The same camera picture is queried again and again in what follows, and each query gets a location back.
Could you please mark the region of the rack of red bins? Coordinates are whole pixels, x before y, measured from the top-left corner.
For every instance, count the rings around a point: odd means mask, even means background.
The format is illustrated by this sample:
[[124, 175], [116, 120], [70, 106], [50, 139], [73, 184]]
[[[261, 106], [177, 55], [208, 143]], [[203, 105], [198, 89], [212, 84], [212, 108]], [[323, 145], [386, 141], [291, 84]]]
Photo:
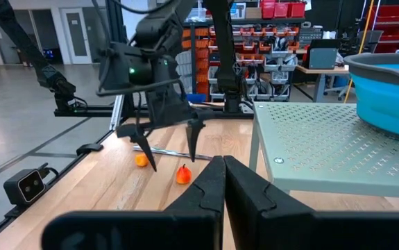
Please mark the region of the rack of red bins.
[[376, 53], [393, 53], [399, 50], [399, 4], [373, 6], [369, 29], [382, 31]]

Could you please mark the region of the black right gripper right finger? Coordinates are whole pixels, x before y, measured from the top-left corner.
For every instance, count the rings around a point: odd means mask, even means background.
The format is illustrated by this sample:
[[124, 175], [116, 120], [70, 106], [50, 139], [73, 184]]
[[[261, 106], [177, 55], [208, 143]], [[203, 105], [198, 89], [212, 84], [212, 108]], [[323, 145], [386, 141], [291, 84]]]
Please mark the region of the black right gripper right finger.
[[224, 162], [237, 250], [399, 250], [399, 212], [317, 211], [236, 158]]

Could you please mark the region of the grey monitor back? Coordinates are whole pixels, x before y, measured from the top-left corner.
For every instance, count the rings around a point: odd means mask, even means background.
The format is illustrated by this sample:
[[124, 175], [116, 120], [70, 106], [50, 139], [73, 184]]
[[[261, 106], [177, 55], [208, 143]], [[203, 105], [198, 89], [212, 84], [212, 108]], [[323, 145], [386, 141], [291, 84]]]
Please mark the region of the grey monitor back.
[[312, 40], [303, 61], [307, 69], [334, 69], [341, 41], [338, 39]]

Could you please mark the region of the grey office chair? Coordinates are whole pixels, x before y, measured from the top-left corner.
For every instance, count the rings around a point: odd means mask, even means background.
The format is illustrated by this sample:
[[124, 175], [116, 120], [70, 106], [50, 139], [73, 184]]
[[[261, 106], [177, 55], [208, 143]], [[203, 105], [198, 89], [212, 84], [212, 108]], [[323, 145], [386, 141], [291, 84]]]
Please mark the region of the grey office chair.
[[[374, 53], [375, 49], [377, 47], [378, 42], [380, 41], [380, 38], [382, 37], [384, 31], [377, 31], [377, 30], [369, 30], [366, 32], [366, 36], [364, 39], [364, 43], [362, 46], [362, 52], [363, 53]], [[357, 39], [356, 39], [356, 50], [355, 53], [359, 52], [360, 45], [362, 43], [362, 37], [363, 37], [364, 31], [360, 31], [357, 34]]]

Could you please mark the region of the red storage bin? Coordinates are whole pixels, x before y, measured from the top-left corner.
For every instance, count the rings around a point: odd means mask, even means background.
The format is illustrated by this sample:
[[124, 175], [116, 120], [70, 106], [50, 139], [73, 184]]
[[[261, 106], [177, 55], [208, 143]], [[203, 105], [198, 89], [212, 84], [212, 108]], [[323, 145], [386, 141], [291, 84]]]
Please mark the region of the red storage bin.
[[287, 18], [288, 15], [288, 2], [276, 2], [273, 17], [274, 18]]
[[262, 19], [273, 19], [276, 0], [261, 0]]
[[305, 16], [305, 1], [292, 1], [288, 5], [288, 18], [303, 18]]

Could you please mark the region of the blue collapsible bowl grey rim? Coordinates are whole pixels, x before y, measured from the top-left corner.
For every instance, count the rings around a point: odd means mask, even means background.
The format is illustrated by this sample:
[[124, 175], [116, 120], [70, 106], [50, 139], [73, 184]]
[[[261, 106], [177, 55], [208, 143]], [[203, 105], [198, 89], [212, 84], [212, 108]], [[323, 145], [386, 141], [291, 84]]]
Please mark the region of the blue collapsible bowl grey rim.
[[358, 116], [399, 135], [399, 53], [361, 53], [344, 62], [355, 84]]

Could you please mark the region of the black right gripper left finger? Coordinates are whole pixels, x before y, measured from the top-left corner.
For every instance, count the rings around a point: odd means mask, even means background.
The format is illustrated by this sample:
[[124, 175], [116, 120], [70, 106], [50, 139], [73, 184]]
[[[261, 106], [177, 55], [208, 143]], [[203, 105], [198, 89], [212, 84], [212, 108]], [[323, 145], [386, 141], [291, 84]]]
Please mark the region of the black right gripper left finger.
[[68, 212], [46, 225], [42, 250], [222, 250], [225, 184], [215, 156], [164, 210]]

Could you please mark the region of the small orange-red toy pear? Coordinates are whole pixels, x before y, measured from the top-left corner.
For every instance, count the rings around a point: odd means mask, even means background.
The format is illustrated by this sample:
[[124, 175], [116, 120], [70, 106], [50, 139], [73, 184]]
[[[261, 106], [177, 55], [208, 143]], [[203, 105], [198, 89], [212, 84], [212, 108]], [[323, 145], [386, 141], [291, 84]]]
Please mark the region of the small orange-red toy pear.
[[186, 165], [180, 166], [176, 172], [177, 184], [185, 185], [190, 183], [191, 180], [192, 180], [191, 170]]

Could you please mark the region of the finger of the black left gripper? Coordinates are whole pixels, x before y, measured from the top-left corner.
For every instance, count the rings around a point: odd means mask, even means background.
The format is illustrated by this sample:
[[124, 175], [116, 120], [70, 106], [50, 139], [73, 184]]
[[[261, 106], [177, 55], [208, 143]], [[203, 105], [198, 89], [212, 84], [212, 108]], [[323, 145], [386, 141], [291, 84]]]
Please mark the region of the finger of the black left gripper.
[[141, 148], [141, 150], [145, 153], [146, 157], [148, 158], [153, 170], [156, 172], [157, 167], [155, 164], [153, 153], [148, 143], [146, 134], [144, 133], [147, 128], [152, 130], [153, 129], [152, 123], [121, 125], [117, 129], [117, 137], [118, 138], [129, 137], [132, 143], [138, 144], [138, 146]]
[[187, 146], [189, 149], [189, 157], [192, 162], [196, 159], [196, 146], [199, 134], [203, 128], [205, 128], [204, 121], [214, 118], [212, 110], [197, 110], [194, 112], [194, 116], [187, 122], [186, 136]]

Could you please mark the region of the wooden top desk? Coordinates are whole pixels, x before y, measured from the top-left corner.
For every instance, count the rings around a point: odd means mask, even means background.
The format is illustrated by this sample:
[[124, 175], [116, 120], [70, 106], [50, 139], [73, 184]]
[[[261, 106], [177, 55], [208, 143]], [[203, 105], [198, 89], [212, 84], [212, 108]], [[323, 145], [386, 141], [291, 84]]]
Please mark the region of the wooden top desk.
[[314, 103], [322, 102], [323, 100], [326, 76], [340, 76], [345, 78], [349, 77], [348, 68], [345, 67], [335, 67], [334, 69], [308, 69], [301, 65], [297, 65], [296, 69], [304, 74], [316, 74], [318, 76], [314, 88]]

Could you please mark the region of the black table edge clamp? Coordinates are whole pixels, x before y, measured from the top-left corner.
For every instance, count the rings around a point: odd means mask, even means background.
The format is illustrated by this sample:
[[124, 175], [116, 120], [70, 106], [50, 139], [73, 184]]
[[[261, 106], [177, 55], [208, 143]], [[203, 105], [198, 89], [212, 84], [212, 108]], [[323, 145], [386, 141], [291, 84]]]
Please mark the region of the black table edge clamp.
[[80, 156], [83, 154], [87, 154], [93, 151], [101, 151], [103, 149], [102, 144], [91, 143], [91, 144], [83, 144], [76, 150], [76, 155]]

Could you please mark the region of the white door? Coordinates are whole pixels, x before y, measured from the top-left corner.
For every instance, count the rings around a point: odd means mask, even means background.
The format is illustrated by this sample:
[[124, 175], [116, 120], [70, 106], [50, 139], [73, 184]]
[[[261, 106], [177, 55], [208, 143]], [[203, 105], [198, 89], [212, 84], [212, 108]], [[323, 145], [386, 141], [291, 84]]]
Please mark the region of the white door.
[[90, 45], [82, 8], [62, 8], [63, 26], [67, 37], [71, 62], [77, 65], [92, 63]]

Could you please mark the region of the storage bin rack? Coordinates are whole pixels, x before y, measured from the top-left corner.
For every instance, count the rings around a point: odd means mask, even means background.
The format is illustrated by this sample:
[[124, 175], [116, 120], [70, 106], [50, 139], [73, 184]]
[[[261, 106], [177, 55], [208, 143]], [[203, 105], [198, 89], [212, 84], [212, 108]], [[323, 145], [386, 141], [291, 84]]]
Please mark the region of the storage bin rack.
[[[298, 34], [304, 18], [237, 19], [232, 21], [237, 66], [254, 101], [290, 100], [291, 77], [297, 65]], [[224, 100], [217, 86], [221, 64], [212, 21], [183, 24], [180, 74], [189, 94], [206, 101]]]

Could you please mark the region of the pale green perforated metal shelf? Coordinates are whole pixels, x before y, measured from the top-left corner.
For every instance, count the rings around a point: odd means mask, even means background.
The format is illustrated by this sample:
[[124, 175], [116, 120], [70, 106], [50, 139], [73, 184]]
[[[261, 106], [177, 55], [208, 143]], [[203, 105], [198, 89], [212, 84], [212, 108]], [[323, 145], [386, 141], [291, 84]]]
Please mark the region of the pale green perforated metal shelf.
[[362, 121], [354, 104], [256, 102], [249, 167], [299, 190], [399, 197], [399, 136]]

